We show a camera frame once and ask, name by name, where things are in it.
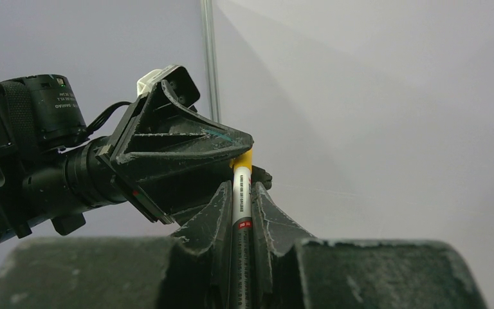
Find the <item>orange marker cap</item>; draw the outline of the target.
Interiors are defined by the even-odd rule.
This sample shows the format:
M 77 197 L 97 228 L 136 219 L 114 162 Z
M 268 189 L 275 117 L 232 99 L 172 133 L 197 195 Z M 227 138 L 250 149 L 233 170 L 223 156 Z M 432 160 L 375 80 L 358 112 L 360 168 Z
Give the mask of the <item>orange marker cap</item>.
M 229 166 L 236 171 L 240 167 L 245 167 L 252 172 L 253 162 L 253 150 L 249 149 L 247 152 L 239 155 L 236 158 L 230 160 Z

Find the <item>white orange marker pen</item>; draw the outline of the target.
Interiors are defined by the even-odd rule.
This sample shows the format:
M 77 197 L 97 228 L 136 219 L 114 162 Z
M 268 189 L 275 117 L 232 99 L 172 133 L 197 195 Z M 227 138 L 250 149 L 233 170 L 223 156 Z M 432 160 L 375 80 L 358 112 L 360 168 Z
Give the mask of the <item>white orange marker pen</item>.
M 237 167 L 234 169 L 229 308 L 255 307 L 251 180 L 252 174 L 249 168 Z

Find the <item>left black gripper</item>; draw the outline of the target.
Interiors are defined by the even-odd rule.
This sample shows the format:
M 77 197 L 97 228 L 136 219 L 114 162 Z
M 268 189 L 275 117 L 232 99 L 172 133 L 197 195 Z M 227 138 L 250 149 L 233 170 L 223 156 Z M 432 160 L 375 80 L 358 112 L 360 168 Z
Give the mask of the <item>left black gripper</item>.
M 253 145 L 250 134 L 183 105 L 161 80 L 127 107 L 96 158 L 112 171 L 111 185 L 150 222 L 184 225 L 210 203 L 223 182 L 233 180 L 230 160 Z M 165 163 L 167 170 L 159 178 L 148 174 L 147 165 L 143 177 L 129 175 L 125 164 L 142 160 L 204 165 L 179 171 Z

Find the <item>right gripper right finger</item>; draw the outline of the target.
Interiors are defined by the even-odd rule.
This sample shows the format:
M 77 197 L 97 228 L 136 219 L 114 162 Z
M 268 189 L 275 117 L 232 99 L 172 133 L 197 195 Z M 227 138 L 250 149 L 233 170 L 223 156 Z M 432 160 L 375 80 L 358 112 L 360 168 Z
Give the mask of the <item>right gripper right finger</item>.
M 486 308 L 470 268 L 427 239 L 321 239 L 252 188 L 259 308 Z

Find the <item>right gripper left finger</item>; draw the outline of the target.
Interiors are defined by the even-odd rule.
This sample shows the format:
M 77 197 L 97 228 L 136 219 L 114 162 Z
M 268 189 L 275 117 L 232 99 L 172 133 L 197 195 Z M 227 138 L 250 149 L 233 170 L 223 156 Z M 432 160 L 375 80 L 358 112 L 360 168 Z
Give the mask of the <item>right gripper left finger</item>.
M 0 267 L 0 308 L 226 308 L 232 185 L 164 237 L 37 238 Z

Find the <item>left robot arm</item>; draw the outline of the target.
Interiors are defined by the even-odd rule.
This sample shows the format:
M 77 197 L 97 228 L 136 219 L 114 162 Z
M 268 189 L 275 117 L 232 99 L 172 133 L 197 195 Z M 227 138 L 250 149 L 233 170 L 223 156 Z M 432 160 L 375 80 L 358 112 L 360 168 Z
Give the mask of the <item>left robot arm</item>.
M 86 212 L 125 202 L 151 222 L 184 224 L 254 145 L 200 115 L 199 98 L 179 68 L 85 125 L 64 76 L 0 82 L 0 244 L 45 221 L 66 236 Z

